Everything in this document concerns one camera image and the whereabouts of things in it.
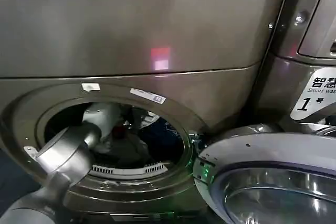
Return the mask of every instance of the washing machine door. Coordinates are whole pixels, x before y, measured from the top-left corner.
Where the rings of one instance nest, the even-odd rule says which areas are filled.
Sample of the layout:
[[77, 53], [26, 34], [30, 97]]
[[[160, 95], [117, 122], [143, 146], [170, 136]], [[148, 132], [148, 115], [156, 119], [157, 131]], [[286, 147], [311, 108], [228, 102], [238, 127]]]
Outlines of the washing machine door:
[[336, 138], [235, 135], [204, 149], [198, 191], [228, 224], [335, 223]]

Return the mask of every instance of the metallic surface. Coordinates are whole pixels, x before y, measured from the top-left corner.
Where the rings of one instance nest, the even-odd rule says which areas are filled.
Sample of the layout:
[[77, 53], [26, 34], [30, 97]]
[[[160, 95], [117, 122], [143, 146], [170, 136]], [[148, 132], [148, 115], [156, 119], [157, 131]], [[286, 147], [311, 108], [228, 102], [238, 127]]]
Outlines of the metallic surface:
[[281, 121], [280, 125], [286, 132], [301, 132], [304, 134], [315, 134], [321, 136], [336, 136], [336, 126], [330, 126], [317, 123], [292, 123], [288, 121]]
[[261, 60], [271, 33], [268, 24], [280, 4], [281, 0], [0, 0], [5, 10], [0, 13], [0, 77], [248, 67]]
[[211, 194], [228, 223], [334, 223], [335, 178], [282, 168], [219, 175]]
[[336, 39], [335, 1], [319, 1], [319, 5], [299, 49], [300, 54], [317, 58], [335, 57], [330, 51]]
[[[88, 107], [83, 115], [83, 122], [88, 122], [96, 125], [101, 132], [101, 138], [107, 137], [113, 126], [119, 119], [116, 115], [120, 114], [120, 109], [118, 106], [112, 103], [94, 103]], [[89, 148], [94, 147], [100, 139], [97, 140], [96, 137], [87, 139], [85, 142]]]
[[85, 139], [96, 138], [93, 142], [98, 142], [100, 135], [99, 128], [91, 123], [66, 128], [43, 146], [36, 154], [35, 161], [47, 174], [63, 174], [73, 186], [92, 169], [93, 159]]
[[194, 164], [196, 187], [207, 204], [226, 222], [226, 211], [221, 200], [212, 195], [216, 176], [225, 169], [239, 166], [251, 168], [284, 164], [289, 169], [308, 169], [319, 173], [336, 174], [336, 141], [333, 137], [297, 134], [263, 133], [225, 138], [204, 149]]
[[[48, 121], [88, 102], [138, 106], [167, 120], [185, 152], [168, 172], [115, 181], [87, 176], [68, 207], [116, 215], [198, 211], [189, 132], [233, 127], [255, 80], [281, 0], [0, 0], [1, 146], [38, 181], [24, 146]], [[98, 83], [87, 92], [82, 83]], [[163, 104], [131, 88], [165, 97]]]
[[[269, 54], [253, 94], [254, 120], [257, 122], [292, 121], [290, 118], [292, 109], [311, 75], [321, 68], [323, 68], [321, 65], [308, 65]], [[336, 114], [335, 104], [298, 122], [318, 123], [333, 114]]]
[[[319, 0], [286, 0], [271, 46], [273, 54], [310, 64], [332, 65], [336, 63], [333, 58], [318, 58], [316, 55], [307, 57], [298, 53], [318, 4]], [[296, 24], [296, 19], [300, 15], [305, 17], [305, 21]]]

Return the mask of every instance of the dark floor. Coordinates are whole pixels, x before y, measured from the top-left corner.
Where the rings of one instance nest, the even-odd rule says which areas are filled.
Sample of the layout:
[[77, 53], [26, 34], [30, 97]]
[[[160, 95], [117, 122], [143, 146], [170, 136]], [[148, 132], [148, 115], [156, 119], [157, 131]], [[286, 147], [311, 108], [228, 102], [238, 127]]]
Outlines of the dark floor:
[[0, 150], [0, 216], [20, 197], [40, 185]]

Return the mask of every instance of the metal screw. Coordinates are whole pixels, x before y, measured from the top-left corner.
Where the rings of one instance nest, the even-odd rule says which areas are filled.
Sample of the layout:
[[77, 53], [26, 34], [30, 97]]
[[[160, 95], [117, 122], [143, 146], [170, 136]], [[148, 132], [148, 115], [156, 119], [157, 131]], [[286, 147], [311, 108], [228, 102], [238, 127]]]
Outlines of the metal screw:
[[299, 25], [299, 24], [302, 24], [303, 22], [306, 21], [306, 17], [304, 16], [303, 13], [299, 13], [296, 18], [295, 18], [295, 25]]

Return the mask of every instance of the gray washing machine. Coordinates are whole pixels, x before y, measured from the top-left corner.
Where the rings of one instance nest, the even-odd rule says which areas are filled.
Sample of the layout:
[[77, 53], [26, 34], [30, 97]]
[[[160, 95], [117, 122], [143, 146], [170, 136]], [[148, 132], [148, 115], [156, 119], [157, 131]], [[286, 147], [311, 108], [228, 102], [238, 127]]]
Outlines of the gray washing machine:
[[43, 183], [34, 152], [110, 106], [112, 137], [123, 128], [151, 158], [120, 165], [108, 141], [67, 206], [114, 220], [202, 210], [200, 136], [235, 126], [281, 1], [0, 0], [1, 148]]
[[[35, 151], [115, 112], [71, 209], [139, 221], [209, 205], [229, 224], [334, 223], [334, 0], [0, 6], [1, 146], [16, 162], [43, 183]], [[150, 159], [119, 163], [121, 129]]]

